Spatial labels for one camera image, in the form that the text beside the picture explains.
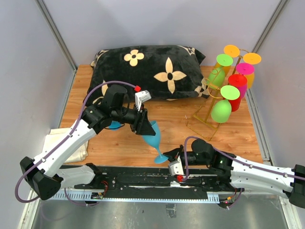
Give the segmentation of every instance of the gold wire stand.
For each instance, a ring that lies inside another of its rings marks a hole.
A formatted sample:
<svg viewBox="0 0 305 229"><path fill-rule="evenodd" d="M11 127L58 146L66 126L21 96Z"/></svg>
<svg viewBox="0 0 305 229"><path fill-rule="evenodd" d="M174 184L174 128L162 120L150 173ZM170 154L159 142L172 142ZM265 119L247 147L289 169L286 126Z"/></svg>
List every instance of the gold wire stand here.
<svg viewBox="0 0 305 229"><path fill-rule="evenodd" d="M239 49L239 50L240 50L240 51L245 51L246 53L249 53L249 51L247 51L247 50L245 50L245 49ZM241 55L238 56L238 60L237 60L237 62L236 62L236 65L235 65L235 67L234 67L234 70L233 70L232 74L234 74L234 73L236 72L236 66L240 63L240 61L241 61L242 58L243 58L243 56L241 56ZM208 91L209 95L213 98L213 100L212 100L212 102L211 102L211 105L210 105L210 107L209 107L208 113L206 114L205 118L201 118L201 117L199 117L197 114L200 112L200 110L202 109L203 105L205 105L206 101L205 101L205 102L204 102L204 103L203 103L203 104L202 104L202 105L192 114L192 116L191 116L190 118L187 119L187 122L186 122L186 126L187 126L188 128L190 128L191 130L193 130L195 133L197 133L198 135L200 135L202 138L206 139L207 141L211 141L211 140L212 140L212 138L215 136L216 132L219 130L219 127L220 127L220 125L221 125L221 123L218 123L216 126L214 126L214 125L212 125L212 123L209 123L209 122L208 122L208 118L209 118L209 116L210 116L210 114L211 114L211 111L212 111L212 108L213 108L213 106L214 106L214 104L215 104L216 99L222 99L222 97L217 97L218 93L220 92L220 87L218 87L218 86L216 86L216 85L213 84L213 81L216 79L216 77L218 76L218 74L219 74L220 71L217 71L216 76L213 78L212 82L206 84L206 85L208 86L208 87L207 87L207 91ZM209 89L212 89L212 90L216 91L215 96L211 95L211 92L209 92ZM201 133L199 133L198 131L194 130L194 129L190 126L190 124L189 124L189 122L190 122L190 120L191 120L192 118L197 119L199 122L204 123L204 124L207 125L209 128L213 129L214 132L212 133L212 136L206 137L206 136L203 136L203 135L202 135Z"/></svg>

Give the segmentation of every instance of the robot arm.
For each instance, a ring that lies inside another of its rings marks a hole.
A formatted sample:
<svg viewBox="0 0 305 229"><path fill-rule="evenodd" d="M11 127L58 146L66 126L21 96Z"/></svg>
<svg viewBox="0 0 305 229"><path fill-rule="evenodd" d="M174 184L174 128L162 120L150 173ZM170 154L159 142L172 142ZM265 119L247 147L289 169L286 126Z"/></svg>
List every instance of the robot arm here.
<svg viewBox="0 0 305 229"><path fill-rule="evenodd" d="M25 157L21 160L20 166L23 173L42 160L42 163L25 177L42 200L51 198L61 188L77 184L89 184L92 188L99 188L101 181L107 176L103 175L95 165L86 164L68 169L60 169L60 167L82 144L96 136L105 127L110 126L112 121L130 124L131 130L137 135L155 135L148 121L147 109L144 109L142 104L151 98L149 92L135 94L136 105L133 109L123 107L125 94L127 90L124 87L112 85L103 99L96 101L83 111L73 134L70 135L68 132L64 143L51 156L45 159L44 157L49 153L45 151L33 159Z"/></svg>
<svg viewBox="0 0 305 229"><path fill-rule="evenodd" d="M305 167L296 165L294 169L274 167L246 160L234 154L221 154L202 139L192 143L192 151L187 152L189 165L206 165L218 182L233 188L245 188L272 193L289 202L305 208L305 182L292 176L305 177ZM185 157L183 146L164 153L169 157L169 170L173 176L184 175Z"/></svg>

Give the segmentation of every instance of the blue object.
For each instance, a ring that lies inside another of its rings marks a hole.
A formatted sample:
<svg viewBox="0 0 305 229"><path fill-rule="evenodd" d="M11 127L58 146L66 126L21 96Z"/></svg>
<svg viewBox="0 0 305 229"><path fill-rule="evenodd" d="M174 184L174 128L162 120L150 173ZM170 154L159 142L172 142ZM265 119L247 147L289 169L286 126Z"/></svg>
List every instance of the blue object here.
<svg viewBox="0 0 305 229"><path fill-rule="evenodd" d="M117 122L117 121L112 121L111 125L108 127L109 129L115 131L118 130L118 128L121 126L122 124Z"/></svg>
<svg viewBox="0 0 305 229"><path fill-rule="evenodd" d="M160 141L161 141L161 133L160 133L160 129L158 127L157 122L151 121L151 125L152 125L152 128L155 131L156 135L155 136L142 135L142 137L147 144L154 147L158 151L159 155L155 158L154 162L156 164L161 164L161 163L167 161L168 157L163 155L159 149Z"/></svg>

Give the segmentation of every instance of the flower center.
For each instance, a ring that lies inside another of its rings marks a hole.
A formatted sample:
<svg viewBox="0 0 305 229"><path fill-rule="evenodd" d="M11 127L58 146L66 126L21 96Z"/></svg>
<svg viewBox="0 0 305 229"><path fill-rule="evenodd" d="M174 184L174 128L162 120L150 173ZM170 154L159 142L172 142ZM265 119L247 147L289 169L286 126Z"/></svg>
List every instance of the flower center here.
<svg viewBox="0 0 305 229"><path fill-rule="evenodd" d="M167 74L167 79L168 79L168 80L172 80L172 79L173 79L173 74L168 73L168 74Z"/></svg>

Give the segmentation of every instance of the wooden tabletop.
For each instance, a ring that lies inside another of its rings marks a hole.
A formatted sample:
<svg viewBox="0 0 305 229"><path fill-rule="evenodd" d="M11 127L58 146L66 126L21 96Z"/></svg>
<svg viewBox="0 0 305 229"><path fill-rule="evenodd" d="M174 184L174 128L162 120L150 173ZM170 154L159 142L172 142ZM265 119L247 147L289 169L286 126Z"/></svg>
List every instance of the wooden tabletop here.
<svg viewBox="0 0 305 229"><path fill-rule="evenodd" d="M202 66L204 76L208 76L211 66ZM70 127L77 119L81 104L87 94L92 76L92 68L89 65L80 65L74 80L73 87L61 122L61 127ZM189 98L175 101L147 101L145 108L148 109L149 120L157 120L161 131L162 152L170 151L184 143L190 135L198 136L190 130L186 124L186 118L205 104L202 116L208 109L211 98ZM207 135L211 129L199 121L191 120L196 128L201 129ZM259 146L255 137L252 120L248 111L246 100L243 99L238 111L233 112L229 121L222 124L210 142L216 148L242 156L248 160L262 162ZM141 136L130 131L129 125L118 131L103 130L95 138L89 141L88 156L79 163L89 162L95 165L108 166L143 166L143 167L166 167L167 162L157 165L153 162L157 151L148 146Z"/></svg>

